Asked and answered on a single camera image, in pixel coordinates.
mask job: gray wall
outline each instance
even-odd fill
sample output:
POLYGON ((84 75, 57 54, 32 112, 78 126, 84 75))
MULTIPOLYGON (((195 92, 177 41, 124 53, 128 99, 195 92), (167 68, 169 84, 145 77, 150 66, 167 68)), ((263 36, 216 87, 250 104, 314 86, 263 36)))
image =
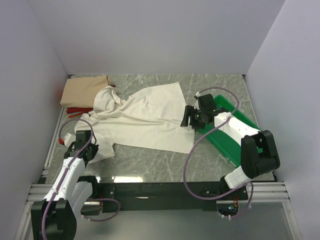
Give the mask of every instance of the gray wall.
POLYGON ((69 74, 246 74, 285 0, 28 0, 69 74))
POLYGON ((0 1, 0 233, 13 239, 45 163, 67 78, 26 0, 0 1))
POLYGON ((303 239, 320 235, 320 1, 286 0, 246 76, 259 124, 276 139, 303 239))

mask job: gray marble tabletop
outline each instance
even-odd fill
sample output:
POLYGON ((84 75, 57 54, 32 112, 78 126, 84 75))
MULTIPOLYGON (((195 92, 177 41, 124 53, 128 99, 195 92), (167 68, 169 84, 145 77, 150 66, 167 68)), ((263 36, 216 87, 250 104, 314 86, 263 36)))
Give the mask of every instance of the gray marble tabletop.
MULTIPOLYGON (((231 90, 240 100, 240 111, 251 121, 257 123, 253 107, 249 98, 245 81, 240 74, 111 74, 108 75, 112 84, 121 90, 120 98, 127 99, 135 92, 151 86, 179 82, 185 101, 194 104, 197 91, 208 87, 224 87, 231 90)), ((213 96, 223 95, 232 104, 233 97, 222 90, 209 90, 213 96)), ((68 120, 64 111, 60 124, 68 120)), ((74 134, 76 122, 70 122, 62 130, 74 134)), ((195 132, 195 141, 201 133, 195 132)), ((115 144, 115 156, 88 164, 83 175, 95 175, 101 183, 113 182, 181 182, 183 180, 183 166, 187 154, 132 147, 115 144)), ((56 144, 53 150, 51 164, 46 183, 53 183, 62 167, 65 146, 56 144)), ((220 178, 235 167, 221 155, 221 153, 204 139, 195 149, 188 165, 188 181, 219 181, 220 178)), ((271 173, 264 174, 258 181, 273 181, 271 173)))

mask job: beige folded cloth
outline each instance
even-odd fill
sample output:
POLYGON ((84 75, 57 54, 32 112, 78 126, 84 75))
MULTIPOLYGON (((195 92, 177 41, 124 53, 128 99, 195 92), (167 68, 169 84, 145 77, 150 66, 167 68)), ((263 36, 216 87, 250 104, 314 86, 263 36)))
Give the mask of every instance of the beige folded cloth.
POLYGON ((64 108, 93 108, 97 93, 109 85, 108 76, 70 78, 60 104, 64 108))

